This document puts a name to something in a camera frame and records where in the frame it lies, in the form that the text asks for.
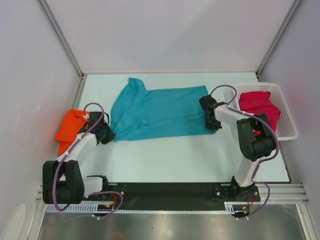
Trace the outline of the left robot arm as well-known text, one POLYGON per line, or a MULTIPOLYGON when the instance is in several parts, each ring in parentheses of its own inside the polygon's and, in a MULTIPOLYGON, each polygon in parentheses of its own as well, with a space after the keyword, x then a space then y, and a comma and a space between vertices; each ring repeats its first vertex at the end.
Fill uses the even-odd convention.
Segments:
POLYGON ((46 204, 79 204, 94 194, 105 200, 111 188, 105 175, 83 176, 81 165, 99 144, 115 139, 109 127, 109 115, 100 111, 67 111, 55 136, 59 142, 58 158, 42 166, 42 199, 46 204))

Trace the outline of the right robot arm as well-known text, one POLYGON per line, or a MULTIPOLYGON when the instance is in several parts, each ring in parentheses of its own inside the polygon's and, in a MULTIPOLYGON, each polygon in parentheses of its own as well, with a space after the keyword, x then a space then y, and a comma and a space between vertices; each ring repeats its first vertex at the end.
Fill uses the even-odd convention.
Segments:
POLYGON ((264 113, 249 114, 230 107, 226 102, 217 102, 211 95, 199 99, 204 112, 205 128, 216 132, 222 124, 229 125, 238 142, 242 160, 236 174, 232 177, 227 194, 223 199, 242 201, 254 193, 255 177, 263 162, 272 160, 272 151, 279 152, 278 138, 269 125, 264 113))

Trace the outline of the teal t-shirt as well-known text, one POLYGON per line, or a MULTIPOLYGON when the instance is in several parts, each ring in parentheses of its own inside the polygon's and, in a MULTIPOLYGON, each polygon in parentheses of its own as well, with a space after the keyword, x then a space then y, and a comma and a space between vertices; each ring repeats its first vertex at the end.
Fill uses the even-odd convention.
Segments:
POLYGON ((110 112, 115 140, 212 135, 199 103, 207 94, 204 85, 147 90, 142 80, 130 77, 110 112))

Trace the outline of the orange t-shirt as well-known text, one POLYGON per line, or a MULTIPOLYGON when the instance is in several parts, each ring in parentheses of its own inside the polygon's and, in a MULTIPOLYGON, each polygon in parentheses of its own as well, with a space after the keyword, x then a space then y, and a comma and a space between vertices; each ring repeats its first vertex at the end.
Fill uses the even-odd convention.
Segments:
POLYGON ((88 120, 83 110, 70 109, 66 112, 54 140, 59 143, 57 153, 63 154, 75 141, 79 130, 88 120))

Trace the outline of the white plastic basket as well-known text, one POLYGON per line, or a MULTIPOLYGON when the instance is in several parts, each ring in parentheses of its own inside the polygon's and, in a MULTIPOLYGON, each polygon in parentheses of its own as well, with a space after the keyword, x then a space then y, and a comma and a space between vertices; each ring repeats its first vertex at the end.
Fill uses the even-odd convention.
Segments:
POLYGON ((269 100, 280 110, 280 119, 277 121, 276 136, 279 141, 294 140, 298 137, 298 130, 287 104, 282 89, 275 83, 256 82, 242 83, 234 86, 237 90, 235 98, 236 108, 239 110, 239 99, 241 94, 248 92, 270 92, 269 100))

